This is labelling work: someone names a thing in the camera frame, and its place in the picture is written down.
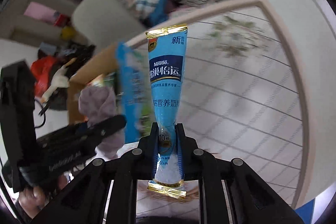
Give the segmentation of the person's hand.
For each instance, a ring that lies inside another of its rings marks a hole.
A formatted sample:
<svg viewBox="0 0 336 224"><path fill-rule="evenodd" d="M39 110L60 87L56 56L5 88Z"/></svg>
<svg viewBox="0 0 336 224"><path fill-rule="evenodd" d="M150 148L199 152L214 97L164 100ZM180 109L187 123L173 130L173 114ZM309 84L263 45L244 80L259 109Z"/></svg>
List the person's hand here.
<svg viewBox="0 0 336 224"><path fill-rule="evenodd" d="M52 197L51 193L45 193L40 186L26 187L19 192L18 203L23 211L33 219L52 200Z"/></svg>

